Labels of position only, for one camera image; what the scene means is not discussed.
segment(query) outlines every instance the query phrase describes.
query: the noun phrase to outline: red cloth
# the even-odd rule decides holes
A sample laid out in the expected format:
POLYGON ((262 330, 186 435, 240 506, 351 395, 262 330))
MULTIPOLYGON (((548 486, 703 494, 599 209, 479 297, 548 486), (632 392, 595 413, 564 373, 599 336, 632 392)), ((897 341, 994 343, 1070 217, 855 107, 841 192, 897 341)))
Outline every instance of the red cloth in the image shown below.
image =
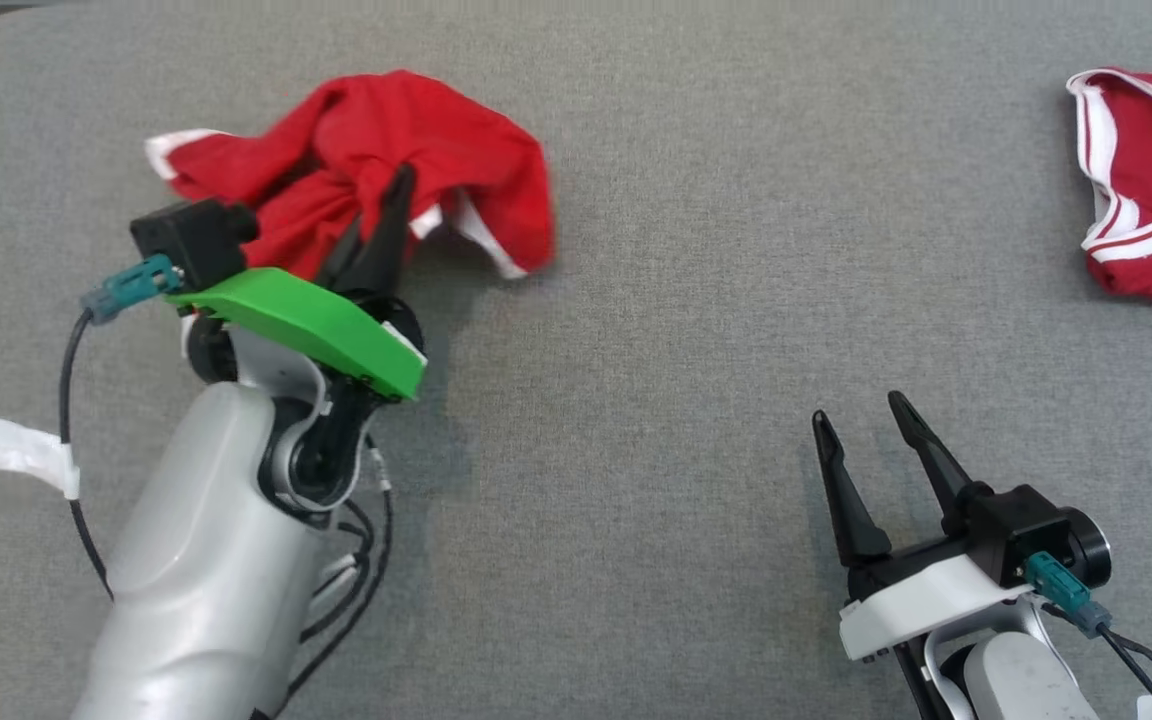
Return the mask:
POLYGON ((311 279, 362 210, 371 237, 380 196, 402 162, 416 168, 412 233, 445 220, 484 247, 506 276, 553 255, 540 145, 505 115, 406 70, 336 78, 260 137, 169 132, 146 141, 156 172, 187 199, 241 200, 260 218, 248 264, 311 279))
POLYGON ((1152 298, 1152 74, 1100 68, 1069 78, 1078 161, 1096 194, 1083 241, 1108 291, 1152 298))

